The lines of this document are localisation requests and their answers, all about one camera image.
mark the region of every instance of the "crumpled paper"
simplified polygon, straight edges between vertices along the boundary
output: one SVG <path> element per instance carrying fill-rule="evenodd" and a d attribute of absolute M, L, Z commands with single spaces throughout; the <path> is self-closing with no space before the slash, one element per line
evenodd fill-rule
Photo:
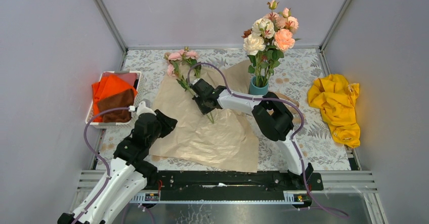
<path fill-rule="evenodd" d="M 248 92 L 249 64 L 249 61 L 243 61 L 223 71 L 232 90 Z M 188 66 L 181 66 L 185 77 L 188 69 Z M 212 68 L 203 67 L 201 78 L 214 88 L 225 85 L 222 76 Z M 159 109 L 178 123 L 173 132 L 152 145 L 149 154 L 186 159 L 225 170 L 258 170 L 259 139 L 243 113 L 215 109 L 212 124 L 201 114 L 192 95 L 169 76 L 162 80 L 152 108 Z"/>

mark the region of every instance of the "flower vase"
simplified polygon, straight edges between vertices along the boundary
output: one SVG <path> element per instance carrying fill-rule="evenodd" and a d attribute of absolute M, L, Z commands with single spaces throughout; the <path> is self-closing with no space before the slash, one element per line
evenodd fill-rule
<path fill-rule="evenodd" d="M 250 80 L 250 86 L 249 86 L 249 94 L 251 95 L 265 95 L 268 93 L 268 83 L 265 85 L 265 87 L 258 87 L 255 86 L 256 84 L 256 76 Z"/>

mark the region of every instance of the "table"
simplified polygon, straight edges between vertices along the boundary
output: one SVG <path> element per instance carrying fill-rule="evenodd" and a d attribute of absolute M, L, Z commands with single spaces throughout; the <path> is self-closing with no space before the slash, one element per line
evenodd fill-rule
<path fill-rule="evenodd" d="M 212 63 L 220 69 L 229 68 L 235 63 L 248 59 L 243 49 L 196 51 L 200 55 L 199 62 Z M 126 56 L 123 69 L 142 71 L 143 98 L 150 102 L 155 99 L 167 69 L 165 52 L 171 52 L 171 50 L 130 50 Z M 297 134 L 296 142 L 315 170 L 351 170 L 344 145 L 332 140 L 319 109 L 311 108 L 307 102 L 307 92 L 313 81 L 323 76 L 316 49 L 290 49 L 285 53 L 285 58 L 280 60 L 280 66 L 275 69 L 275 74 L 270 78 L 269 90 L 280 92 L 299 102 L 299 108 L 305 115 L 305 124 Z M 248 120 L 260 140 L 258 170 L 287 170 L 278 147 L 262 135 L 252 117 L 249 116 Z M 130 134 L 130 130 L 106 130 L 100 143 L 100 155 L 110 162 L 117 144 Z M 222 170 L 178 158 L 149 155 L 145 160 L 159 170 Z M 96 169 L 105 169 L 105 166 L 98 161 Z"/>

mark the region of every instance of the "gray wall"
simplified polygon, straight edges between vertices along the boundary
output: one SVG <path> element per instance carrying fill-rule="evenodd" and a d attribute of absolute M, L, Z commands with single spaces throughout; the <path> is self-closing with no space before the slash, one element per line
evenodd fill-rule
<path fill-rule="evenodd" d="M 91 83 L 121 51 L 92 0 L 0 0 L 0 14 L 0 222 L 57 223 L 89 165 Z"/>
<path fill-rule="evenodd" d="M 361 162 L 390 223 L 428 223 L 429 0 L 354 0 L 326 57 L 361 84 Z"/>
<path fill-rule="evenodd" d="M 244 30 L 268 13 L 271 0 L 103 0 L 130 47 L 241 47 Z M 319 45 L 344 0 L 278 0 L 292 8 L 296 44 Z"/>

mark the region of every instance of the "white basket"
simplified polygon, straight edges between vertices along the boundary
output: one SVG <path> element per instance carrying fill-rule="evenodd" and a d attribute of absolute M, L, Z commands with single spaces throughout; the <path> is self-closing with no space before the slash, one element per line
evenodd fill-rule
<path fill-rule="evenodd" d="M 124 73 L 137 73 L 139 76 L 139 83 L 137 84 L 137 95 L 134 98 L 134 106 L 137 107 L 143 97 L 143 75 L 141 71 L 105 71 L 115 74 L 124 74 Z M 91 107 L 85 120 L 85 124 L 88 124 L 88 121 L 94 116 L 93 111 L 94 101 L 91 102 Z M 101 123 L 101 122 L 91 122 L 90 125 L 98 129 L 119 129 L 119 128 L 133 128 L 134 123 L 136 123 L 137 118 L 135 117 L 135 112 L 131 113 L 131 120 L 128 122 L 112 122 L 112 123 Z"/>

